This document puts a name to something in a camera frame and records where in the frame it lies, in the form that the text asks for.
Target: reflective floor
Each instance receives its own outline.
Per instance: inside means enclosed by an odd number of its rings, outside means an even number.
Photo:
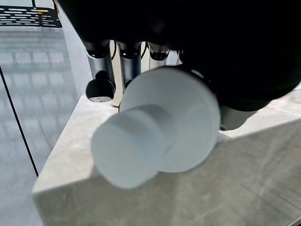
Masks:
[[[37,6],[53,3],[40,0]],[[79,37],[63,12],[59,17],[62,29],[0,27],[0,65],[38,172],[91,78]],[[36,175],[2,82],[0,170],[0,225],[41,225],[31,198]]]

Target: black metal grate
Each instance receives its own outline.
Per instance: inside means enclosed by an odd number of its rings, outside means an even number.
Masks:
[[[62,24],[51,8],[0,6],[0,26],[60,28]]]

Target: white plastic cap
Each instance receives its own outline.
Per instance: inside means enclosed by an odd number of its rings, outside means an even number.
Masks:
[[[91,149],[95,165],[117,187],[135,188],[153,178],[160,169],[166,138],[151,112],[143,107],[121,112],[93,135]]]

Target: marble countertop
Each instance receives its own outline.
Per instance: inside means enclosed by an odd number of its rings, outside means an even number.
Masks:
[[[107,183],[90,138],[117,112],[83,95],[33,189],[45,225],[286,226],[301,216],[301,119],[219,143],[185,173],[134,190]]]

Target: metal cylinder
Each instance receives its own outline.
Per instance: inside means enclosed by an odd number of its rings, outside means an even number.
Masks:
[[[90,69],[91,69],[93,79],[95,79],[95,76],[98,72],[106,71],[109,74],[111,82],[114,84],[115,78],[114,78],[110,49],[108,49],[107,54],[102,57],[97,57],[93,54],[90,54],[87,50],[86,50],[86,54],[90,64]]]
[[[245,121],[257,111],[242,112],[226,106],[220,107],[221,130],[233,130],[239,128]]]
[[[118,43],[123,89],[141,73],[141,43]]]
[[[153,43],[148,43],[150,50],[149,69],[162,67],[166,65],[169,48]]]

